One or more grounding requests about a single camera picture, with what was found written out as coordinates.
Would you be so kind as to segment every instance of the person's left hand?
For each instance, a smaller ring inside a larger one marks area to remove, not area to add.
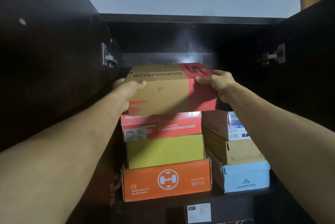
[[[129,99],[136,93],[138,89],[142,89],[146,86],[146,81],[139,83],[135,81],[129,81],[124,83],[125,78],[118,79],[113,83],[113,93],[117,93],[120,98],[125,100],[125,106],[123,111],[127,111],[129,108]]]

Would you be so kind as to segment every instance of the cabinet door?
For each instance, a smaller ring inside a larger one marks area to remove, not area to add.
[[[89,0],[1,0],[0,29],[0,151],[73,114],[117,73],[102,65],[101,43],[118,49]]]
[[[243,85],[335,130],[334,40],[335,0],[322,0],[227,49],[236,54],[232,68]],[[261,55],[276,53],[280,44],[285,45],[285,62],[262,65]]]

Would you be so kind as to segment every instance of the orange shoe box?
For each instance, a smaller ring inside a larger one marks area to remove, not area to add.
[[[174,115],[121,115],[124,142],[201,133],[201,111]]]
[[[205,192],[211,188],[209,157],[197,161],[126,169],[122,172],[125,202]]]

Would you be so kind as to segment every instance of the person's right arm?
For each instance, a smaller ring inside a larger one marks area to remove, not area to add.
[[[335,219],[335,133],[278,108],[229,72],[196,78],[228,103],[287,190],[317,223]]]

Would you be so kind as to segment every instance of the person's left arm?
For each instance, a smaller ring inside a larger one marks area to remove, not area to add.
[[[116,82],[88,109],[0,153],[0,223],[65,223],[90,182],[128,99]]]

